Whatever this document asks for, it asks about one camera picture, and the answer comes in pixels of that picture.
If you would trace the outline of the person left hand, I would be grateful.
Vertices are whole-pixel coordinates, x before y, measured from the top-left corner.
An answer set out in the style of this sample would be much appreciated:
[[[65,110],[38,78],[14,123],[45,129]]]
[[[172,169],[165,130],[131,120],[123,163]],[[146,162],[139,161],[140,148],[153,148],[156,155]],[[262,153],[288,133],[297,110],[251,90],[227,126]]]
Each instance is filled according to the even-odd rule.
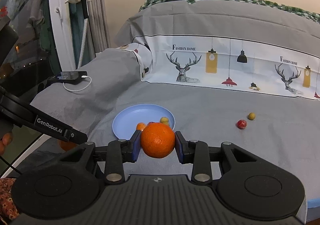
[[[12,132],[6,133],[0,140],[0,155],[3,155],[6,147],[12,142],[13,134]]]

